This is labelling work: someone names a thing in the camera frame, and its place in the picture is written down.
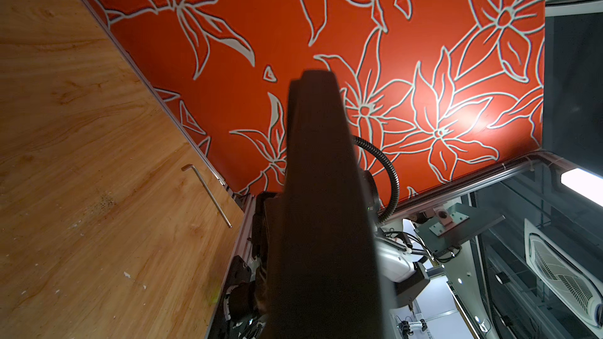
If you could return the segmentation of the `black phone case with holes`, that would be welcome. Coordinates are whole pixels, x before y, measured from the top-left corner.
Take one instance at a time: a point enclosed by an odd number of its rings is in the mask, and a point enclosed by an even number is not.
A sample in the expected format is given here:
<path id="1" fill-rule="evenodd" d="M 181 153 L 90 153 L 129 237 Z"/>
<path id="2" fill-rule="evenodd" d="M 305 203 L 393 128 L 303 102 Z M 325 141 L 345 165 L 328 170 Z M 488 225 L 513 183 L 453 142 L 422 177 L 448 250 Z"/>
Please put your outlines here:
<path id="1" fill-rule="evenodd" d="M 367 193 L 331 72 L 306 71 L 290 85 L 275 218 L 262 337 L 385 337 Z"/>

